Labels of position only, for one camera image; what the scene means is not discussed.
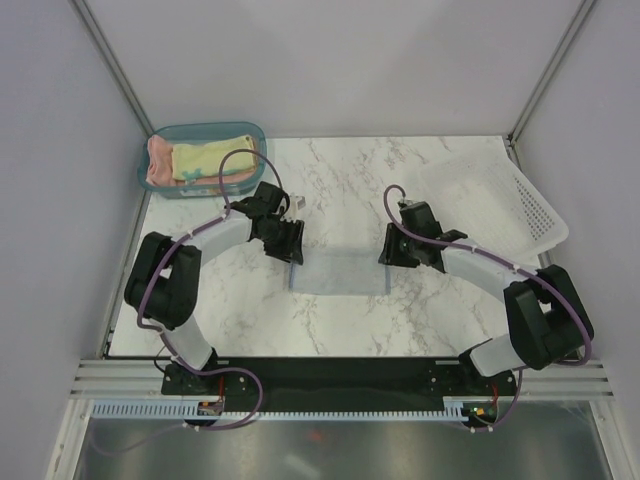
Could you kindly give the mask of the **yellow green towel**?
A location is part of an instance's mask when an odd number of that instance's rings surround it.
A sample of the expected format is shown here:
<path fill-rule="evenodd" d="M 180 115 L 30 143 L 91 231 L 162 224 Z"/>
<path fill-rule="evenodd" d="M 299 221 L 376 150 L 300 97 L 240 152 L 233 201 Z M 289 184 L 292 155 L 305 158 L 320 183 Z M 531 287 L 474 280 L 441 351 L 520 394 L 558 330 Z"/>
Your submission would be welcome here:
<path fill-rule="evenodd" d="M 205 177 L 217 177 L 225 156 L 235 150 L 224 165 L 224 174 L 235 174 L 251 170 L 255 166 L 254 139 L 243 135 L 231 139 L 205 144 L 179 143 L 172 147 L 172 175 L 176 181 L 193 183 Z"/>

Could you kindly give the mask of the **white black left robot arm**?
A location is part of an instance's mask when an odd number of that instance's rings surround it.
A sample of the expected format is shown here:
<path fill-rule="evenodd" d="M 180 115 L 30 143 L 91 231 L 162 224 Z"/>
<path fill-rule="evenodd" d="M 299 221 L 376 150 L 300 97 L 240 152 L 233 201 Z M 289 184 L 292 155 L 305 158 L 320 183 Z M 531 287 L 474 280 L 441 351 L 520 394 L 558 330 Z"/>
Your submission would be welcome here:
<path fill-rule="evenodd" d="M 219 371 L 210 361 L 214 348 L 194 316 L 201 267 L 228 250 L 257 240 L 264 254 L 279 261 L 304 263 L 305 205 L 281 187 L 262 182 L 253 195 L 228 202 L 215 218 L 168 236 L 147 234 L 140 245 L 124 291 L 137 312 L 138 327 L 158 333 L 173 359 L 185 369 L 184 382 L 197 394 L 213 391 Z"/>

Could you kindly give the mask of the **pink towel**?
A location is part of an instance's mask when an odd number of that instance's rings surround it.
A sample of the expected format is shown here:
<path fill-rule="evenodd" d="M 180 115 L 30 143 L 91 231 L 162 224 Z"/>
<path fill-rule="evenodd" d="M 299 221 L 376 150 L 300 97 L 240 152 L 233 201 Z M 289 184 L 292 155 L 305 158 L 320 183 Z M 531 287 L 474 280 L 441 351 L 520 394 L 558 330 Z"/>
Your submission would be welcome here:
<path fill-rule="evenodd" d="M 147 141 L 147 153 L 149 154 L 149 166 L 146 171 L 146 182 L 154 187 L 184 187 L 195 185 L 217 185 L 217 177 L 205 177 L 193 183 L 176 181 L 172 175 L 172 147 L 179 143 L 170 143 L 159 135 L 153 135 Z M 254 139 L 254 150 L 257 150 L 257 141 Z"/>

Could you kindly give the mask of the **blue towel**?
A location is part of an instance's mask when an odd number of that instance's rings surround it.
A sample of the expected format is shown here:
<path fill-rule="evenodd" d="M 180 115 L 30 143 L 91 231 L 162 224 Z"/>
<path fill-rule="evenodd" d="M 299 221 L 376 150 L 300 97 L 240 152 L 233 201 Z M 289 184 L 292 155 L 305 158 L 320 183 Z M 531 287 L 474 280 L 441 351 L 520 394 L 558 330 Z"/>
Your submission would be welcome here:
<path fill-rule="evenodd" d="M 390 272 L 378 258 L 368 248 L 306 249 L 303 264 L 290 268 L 289 290 L 316 296 L 386 296 Z"/>

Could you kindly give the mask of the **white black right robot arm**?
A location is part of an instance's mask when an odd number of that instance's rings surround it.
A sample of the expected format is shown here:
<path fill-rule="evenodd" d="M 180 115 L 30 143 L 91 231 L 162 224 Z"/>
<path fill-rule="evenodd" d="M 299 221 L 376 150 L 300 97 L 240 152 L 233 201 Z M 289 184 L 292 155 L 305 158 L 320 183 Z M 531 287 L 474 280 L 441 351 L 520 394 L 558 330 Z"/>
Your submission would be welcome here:
<path fill-rule="evenodd" d="M 400 201 L 379 262 L 425 266 L 458 277 L 500 301 L 506 334 L 469 348 L 457 370 L 458 385 L 480 394 L 509 370 L 540 371 L 550 365 L 582 366 L 592 353 L 593 326 L 568 272 L 519 266 L 480 247 L 459 230 L 443 231 L 428 203 Z"/>

